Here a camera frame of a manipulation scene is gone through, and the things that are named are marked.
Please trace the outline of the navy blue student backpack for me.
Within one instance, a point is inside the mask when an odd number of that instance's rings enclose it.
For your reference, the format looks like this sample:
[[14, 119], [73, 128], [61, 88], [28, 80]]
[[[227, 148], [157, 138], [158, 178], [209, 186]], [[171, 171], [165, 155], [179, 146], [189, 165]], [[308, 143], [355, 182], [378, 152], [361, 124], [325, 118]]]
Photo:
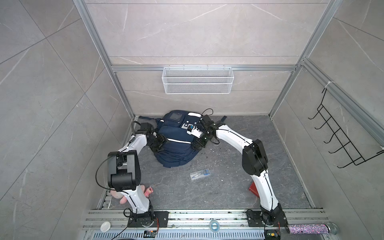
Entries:
[[194, 125], [202, 116], [194, 112], [173, 110], [162, 118], [155, 119], [157, 123], [157, 126], [154, 127], [155, 131], [167, 138], [163, 150], [154, 153], [154, 156], [163, 167], [183, 166], [198, 154], [200, 150], [192, 148], [194, 136], [187, 134], [184, 125], [186, 123]]

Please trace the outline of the clear plastic eraser box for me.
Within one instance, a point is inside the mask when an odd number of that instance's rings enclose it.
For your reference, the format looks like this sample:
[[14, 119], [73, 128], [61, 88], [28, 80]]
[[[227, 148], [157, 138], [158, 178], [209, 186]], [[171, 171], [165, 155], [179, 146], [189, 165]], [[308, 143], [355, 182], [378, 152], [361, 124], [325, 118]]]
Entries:
[[211, 174], [210, 169], [203, 169], [203, 170], [199, 170], [199, 171], [190, 173], [190, 178], [193, 181], [193, 180], [205, 178], [205, 177], [209, 176], [210, 174]]

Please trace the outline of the red wallet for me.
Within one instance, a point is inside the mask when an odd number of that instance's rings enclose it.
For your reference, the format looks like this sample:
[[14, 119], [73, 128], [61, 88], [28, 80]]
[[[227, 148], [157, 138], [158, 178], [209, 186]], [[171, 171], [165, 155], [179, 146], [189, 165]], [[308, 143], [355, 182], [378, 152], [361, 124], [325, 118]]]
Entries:
[[257, 190], [257, 188], [256, 188], [256, 184], [255, 184], [254, 182], [252, 182], [252, 184], [250, 185], [250, 187], [249, 187], [249, 191], [250, 191], [251, 193], [253, 193], [257, 198], [260, 197], [259, 192], [258, 192], [258, 190]]

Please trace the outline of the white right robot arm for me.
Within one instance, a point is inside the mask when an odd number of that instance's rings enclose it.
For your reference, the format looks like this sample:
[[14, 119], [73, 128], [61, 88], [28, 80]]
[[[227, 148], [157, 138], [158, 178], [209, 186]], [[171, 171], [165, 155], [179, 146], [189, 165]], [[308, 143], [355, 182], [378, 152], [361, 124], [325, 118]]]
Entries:
[[186, 123], [184, 127], [187, 134], [195, 137], [192, 146], [197, 150], [216, 139], [227, 142], [242, 154], [242, 167], [253, 179], [259, 194], [263, 222], [266, 226], [275, 225], [284, 212], [269, 179], [268, 157], [263, 143], [242, 136], [222, 120], [214, 122], [208, 115], [202, 116], [194, 125]]

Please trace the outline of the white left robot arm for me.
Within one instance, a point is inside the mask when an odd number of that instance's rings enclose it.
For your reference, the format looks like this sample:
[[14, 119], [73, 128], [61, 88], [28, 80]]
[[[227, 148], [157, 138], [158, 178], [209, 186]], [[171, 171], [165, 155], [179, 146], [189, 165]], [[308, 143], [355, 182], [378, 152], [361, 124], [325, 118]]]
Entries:
[[159, 150], [166, 142], [166, 138], [157, 135], [150, 123], [140, 124], [128, 143], [117, 152], [108, 154], [108, 188], [114, 198], [121, 200], [121, 204], [129, 203], [135, 215], [149, 215], [153, 207], [145, 196], [145, 187], [141, 185], [141, 168], [139, 153], [144, 147]]

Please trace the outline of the pink plush doll red dress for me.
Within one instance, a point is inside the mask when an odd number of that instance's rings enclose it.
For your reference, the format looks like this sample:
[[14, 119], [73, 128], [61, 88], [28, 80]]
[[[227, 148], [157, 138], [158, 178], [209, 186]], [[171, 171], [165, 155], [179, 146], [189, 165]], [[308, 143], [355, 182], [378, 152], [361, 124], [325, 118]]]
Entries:
[[[140, 185], [140, 188], [143, 191], [146, 198], [148, 198], [150, 196], [150, 194], [152, 194], [154, 192], [152, 187], [146, 188], [144, 185]], [[110, 190], [110, 193], [115, 199], [120, 200], [119, 203], [121, 205], [125, 204], [128, 201], [127, 198], [122, 193], [117, 192], [114, 189]]]

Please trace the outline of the clear tape roll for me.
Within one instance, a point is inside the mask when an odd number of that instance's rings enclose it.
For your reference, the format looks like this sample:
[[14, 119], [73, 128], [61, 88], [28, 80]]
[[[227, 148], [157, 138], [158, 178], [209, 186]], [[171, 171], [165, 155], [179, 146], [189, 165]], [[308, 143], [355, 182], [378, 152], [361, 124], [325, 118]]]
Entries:
[[220, 223], [217, 220], [211, 220], [209, 223], [209, 229], [213, 233], [218, 233], [220, 231]]

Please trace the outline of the white round cap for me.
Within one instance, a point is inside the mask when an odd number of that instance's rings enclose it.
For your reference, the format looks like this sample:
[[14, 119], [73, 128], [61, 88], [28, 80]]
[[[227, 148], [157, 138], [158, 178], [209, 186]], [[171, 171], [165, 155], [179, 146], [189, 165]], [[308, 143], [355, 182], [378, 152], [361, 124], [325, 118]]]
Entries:
[[110, 222], [108, 222], [108, 221], [105, 221], [105, 222], [103, 222], [102, 224], [101, 224], [101, 226], [100, 226], [100, 231], [102, 232], [102, 233], [106, 233], [106, 232], [108, 232], [110, 229], [111, 229], [111, 223]]

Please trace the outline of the glittery purple tube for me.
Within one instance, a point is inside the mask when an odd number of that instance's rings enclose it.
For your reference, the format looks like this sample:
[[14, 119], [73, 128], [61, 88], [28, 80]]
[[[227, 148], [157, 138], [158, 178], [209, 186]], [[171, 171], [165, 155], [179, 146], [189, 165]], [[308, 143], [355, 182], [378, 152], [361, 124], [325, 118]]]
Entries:
[[336, 235], [340, 231], [339, 227], [332, 222], [325, 224], [294, 224], [288, 225], [287, 228], [290, 234], [294, 235]]

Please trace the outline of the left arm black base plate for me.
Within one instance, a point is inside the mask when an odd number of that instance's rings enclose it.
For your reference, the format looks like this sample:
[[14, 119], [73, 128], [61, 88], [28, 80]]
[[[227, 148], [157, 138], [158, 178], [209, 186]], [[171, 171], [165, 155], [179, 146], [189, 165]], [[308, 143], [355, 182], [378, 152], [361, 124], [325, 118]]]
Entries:
[[129, 228], [166, 228], [168, 226], [169, 212], [155, 211], [143, 214], [131, 214], [129, 217]]

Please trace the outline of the aluminium rail frame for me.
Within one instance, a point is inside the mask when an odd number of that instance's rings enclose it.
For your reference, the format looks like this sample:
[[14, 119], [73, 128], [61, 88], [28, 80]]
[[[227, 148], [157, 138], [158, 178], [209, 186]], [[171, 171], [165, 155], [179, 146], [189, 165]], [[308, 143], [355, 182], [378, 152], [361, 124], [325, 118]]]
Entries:
[[[330, 222], [323, 209], [285, 209], [285, 227], [249, 227], [243, 209], [217, 210], [158, 210], [169, 212], [166, 228], [129, 228], [129, 211], [91, 210], [82, 223], [79, 240], [279, 240], [290, 234], [287, 226], [294, 224], [325, 224]], [[220, 231], [209, 229], [211, 220], [220, 223]], [[102, 233], [103, 222], [111, 229]], [[331, 239], [331, 234], [322, 234]]]

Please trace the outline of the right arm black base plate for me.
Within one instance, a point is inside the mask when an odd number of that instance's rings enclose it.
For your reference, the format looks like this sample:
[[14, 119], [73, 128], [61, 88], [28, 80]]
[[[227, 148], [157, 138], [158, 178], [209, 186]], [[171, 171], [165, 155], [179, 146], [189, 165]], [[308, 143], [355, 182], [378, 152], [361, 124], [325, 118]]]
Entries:
[[249, 227], [285, 227], [288, 224], [285, 213], [278, 208], [271, 212], [263, 208], [259, 211], [248, 209], [245, 214]]

